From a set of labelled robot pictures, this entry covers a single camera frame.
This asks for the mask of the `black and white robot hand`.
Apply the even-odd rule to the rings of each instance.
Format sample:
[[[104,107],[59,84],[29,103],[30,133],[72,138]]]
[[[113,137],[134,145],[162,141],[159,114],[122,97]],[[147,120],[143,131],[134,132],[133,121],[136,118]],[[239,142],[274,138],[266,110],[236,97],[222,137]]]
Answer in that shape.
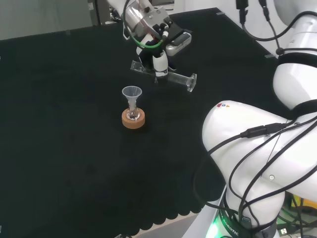
[[[136,54],[146,72],[156,80],[168,79],[169,71],[176,71],[169,58],[185,49],[192,35],[179,27],[164,8],[145,7],[140,10],[139,21],[130,31],[137,45]]]

